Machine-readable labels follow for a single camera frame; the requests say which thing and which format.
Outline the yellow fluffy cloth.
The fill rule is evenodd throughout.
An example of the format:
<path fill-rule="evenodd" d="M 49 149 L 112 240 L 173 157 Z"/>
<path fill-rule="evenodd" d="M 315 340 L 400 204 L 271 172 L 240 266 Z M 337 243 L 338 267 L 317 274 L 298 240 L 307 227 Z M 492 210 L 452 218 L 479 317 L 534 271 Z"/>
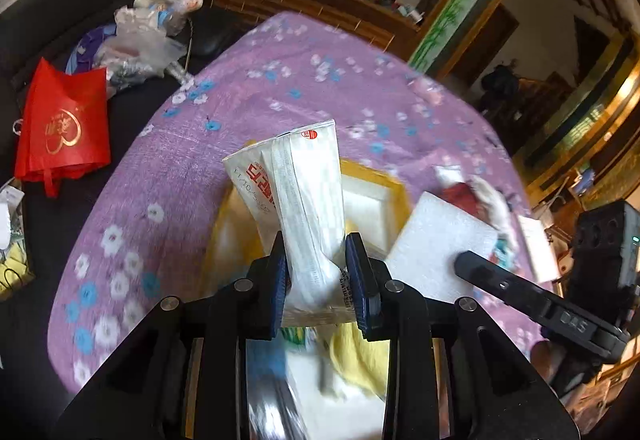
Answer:
<path fill-rule="evenodd" d="M 338 325 L 329 341 L 329 358 L 345 382 L 385 398 L 390 342 L 368 342 L 356 323 Z"/>

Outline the white red-lettered packet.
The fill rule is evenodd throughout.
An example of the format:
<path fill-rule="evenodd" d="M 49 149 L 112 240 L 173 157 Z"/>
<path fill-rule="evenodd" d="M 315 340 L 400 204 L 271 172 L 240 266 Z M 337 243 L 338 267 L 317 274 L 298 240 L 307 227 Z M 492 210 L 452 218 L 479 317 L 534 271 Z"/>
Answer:
<path fill-rule="evenodd" d="M 283 237 L 290 275 L 283 324 L 355 319 L 335 122 L 317 122 L 248 145 L 222 163 L 257 225 L 262 248 L 270 250 L 276 235 Z"/>

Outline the white cloth towel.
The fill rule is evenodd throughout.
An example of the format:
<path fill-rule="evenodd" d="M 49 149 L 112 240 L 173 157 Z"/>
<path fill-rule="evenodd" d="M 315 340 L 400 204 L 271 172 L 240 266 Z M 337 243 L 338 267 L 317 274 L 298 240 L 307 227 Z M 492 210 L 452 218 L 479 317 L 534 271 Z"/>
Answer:
<path fill-rule="evenodd" d="M 469 186 L 477 200 L 485 208 L 489 224 L 506 241 L 506 250 L 511 255 L 518 252 L 518 237 L 514 231 L 511 212 L 503 195 L 486 180 L 477 175 L 469 178 Z"/>

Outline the red foil package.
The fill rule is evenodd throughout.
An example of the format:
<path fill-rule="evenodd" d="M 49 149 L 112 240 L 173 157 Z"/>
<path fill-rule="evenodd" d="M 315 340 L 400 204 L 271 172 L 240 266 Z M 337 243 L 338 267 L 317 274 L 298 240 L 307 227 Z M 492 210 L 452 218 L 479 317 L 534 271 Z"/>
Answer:
<path fill-rule="evenodd" d="M 471 187 L 466 183 L 457 183 L 446 187 L 446 189 L 440 192 L 440 198 L 480 221 L 485 220 L 485 212 L 482 204 L 475 196 Z"/>

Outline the green white snack packet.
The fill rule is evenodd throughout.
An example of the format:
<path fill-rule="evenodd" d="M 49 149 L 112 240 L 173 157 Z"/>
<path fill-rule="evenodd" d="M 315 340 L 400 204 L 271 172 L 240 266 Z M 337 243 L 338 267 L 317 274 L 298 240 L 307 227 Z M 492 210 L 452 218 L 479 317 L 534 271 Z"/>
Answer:
<path fill-rule="evenodd" d="M 282 327 L 280 332 L 285 342 L 297 351 L 308 351 L 314 343 L 312 329 L 308 327 Z"/>

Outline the teal cartoon tissue pack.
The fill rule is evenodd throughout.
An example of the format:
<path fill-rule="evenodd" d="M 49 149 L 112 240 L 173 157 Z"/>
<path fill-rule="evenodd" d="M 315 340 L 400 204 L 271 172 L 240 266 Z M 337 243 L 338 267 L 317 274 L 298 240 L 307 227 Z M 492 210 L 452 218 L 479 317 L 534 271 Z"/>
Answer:
<path fill-rule="evenodd" d="M 516 270 L 515 253 L 511 250 L 505 238 L 499 237 L 492 252 L 491 261 L 503 270 L 514 272 Z"/>

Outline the white notebook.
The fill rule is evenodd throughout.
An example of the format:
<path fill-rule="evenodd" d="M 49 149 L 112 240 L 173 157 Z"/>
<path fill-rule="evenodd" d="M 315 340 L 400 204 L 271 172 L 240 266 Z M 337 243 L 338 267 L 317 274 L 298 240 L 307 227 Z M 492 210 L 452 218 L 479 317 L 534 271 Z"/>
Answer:
<path fill-rule="evenodd" d="M 525 215 L 518 216 L 534 278 L 538 284 L 551 283 L 560 277 L 555 254 L 542 223 Z"/>

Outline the white foam sheet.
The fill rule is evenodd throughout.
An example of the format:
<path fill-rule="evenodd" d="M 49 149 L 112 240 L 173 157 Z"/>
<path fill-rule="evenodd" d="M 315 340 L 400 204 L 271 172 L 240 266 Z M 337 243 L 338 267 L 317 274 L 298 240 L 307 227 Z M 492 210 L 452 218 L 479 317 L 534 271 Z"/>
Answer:
<path fill-rule="evenodd" d="M 392 278 L 426 298 L 454 302 L 473 295 L 473 286 L 454 273 L 454 260 L 471 250 L 487 259 L 497 231 L 431 193 L 423 193 L 385 264 Z"/>

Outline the yellow cardboard box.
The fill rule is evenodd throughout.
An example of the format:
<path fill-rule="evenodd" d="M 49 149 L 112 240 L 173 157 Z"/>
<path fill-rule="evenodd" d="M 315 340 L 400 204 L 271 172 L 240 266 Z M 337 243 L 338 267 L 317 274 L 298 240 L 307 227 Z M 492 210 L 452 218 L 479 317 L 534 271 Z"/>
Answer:
<path fill-rule="evenodd" d="M 383 259 L 411 213 L 405 186 L 389 175 L 344 159 L 343 199 L 347 228 L 358 231 L 367 252 Z M 207 246 L 203 295 L 211 295 L 246 272 L 264 254 L 257 226 L 229 179 Z M 384 400 L 344 382 L 329 358 L 329 341 L 343 323 L 299 326 L 312 329 L 314 343 L 297 351 L 285 342 L 286 381 L 296 415 L 308 439 L 378 439 Z"/>

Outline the purple floral tablecloth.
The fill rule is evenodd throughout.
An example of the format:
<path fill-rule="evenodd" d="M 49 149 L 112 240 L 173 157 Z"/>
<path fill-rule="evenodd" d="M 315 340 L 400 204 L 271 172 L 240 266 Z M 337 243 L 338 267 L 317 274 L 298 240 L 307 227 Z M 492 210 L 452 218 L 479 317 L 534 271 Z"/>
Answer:
<path fill-rule="evenodd" d="M 343 158 L 390 174 L 411 198 L 437 191 L 438 167 L 457 166 L 530 215 L 508 153 L 464 100 L 356 36 L 273 16 L 157 109 L 70 241 L 47 336 L 66 390 L 84 386 L 160 298 L 198 294 L 224 157 L 330 119 Z"/>

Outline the clear bag yellow contents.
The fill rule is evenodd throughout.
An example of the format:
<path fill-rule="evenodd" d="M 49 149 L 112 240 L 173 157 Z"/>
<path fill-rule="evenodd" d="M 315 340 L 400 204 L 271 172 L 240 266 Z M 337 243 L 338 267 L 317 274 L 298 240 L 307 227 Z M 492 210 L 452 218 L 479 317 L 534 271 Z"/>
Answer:
<path fill-rule="evenodd" d="M 26 247 L 23 185 L 12 178 L 1 186 L 0 200 L 0 299 L 10 299 L 14 293 L 35 278 L 29 267 Z"/>

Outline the red shopping bag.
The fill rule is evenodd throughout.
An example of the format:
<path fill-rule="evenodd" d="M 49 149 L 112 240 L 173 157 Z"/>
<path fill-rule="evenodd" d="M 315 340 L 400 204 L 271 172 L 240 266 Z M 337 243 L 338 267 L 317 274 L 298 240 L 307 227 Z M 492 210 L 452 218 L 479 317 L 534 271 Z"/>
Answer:
<path fill-rule="evenodd" d="M 65 74 L 41 59 L 26 96 L 14 177 L 41 183 L 54 198 L 62 181 L 110 163 L 105 70 Z"/>

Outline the clear plastic bags pile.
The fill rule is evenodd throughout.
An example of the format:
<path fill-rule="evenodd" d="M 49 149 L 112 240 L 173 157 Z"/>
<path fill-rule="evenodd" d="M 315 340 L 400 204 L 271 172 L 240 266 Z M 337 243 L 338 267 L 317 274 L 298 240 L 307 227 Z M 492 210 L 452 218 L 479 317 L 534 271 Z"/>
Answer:
<path fill-rule="evenodd" d="M 114 22 L 82 36 L 66 62 L 66 74 L 102 68 L 107 96 L 154 77 L 173 77 L 182 91 L 194 85 L 186 70 L 191 46 L 178 36 L 193 29 L 190 15 L 204 0 L 134 0 L 114 13 Z"/>

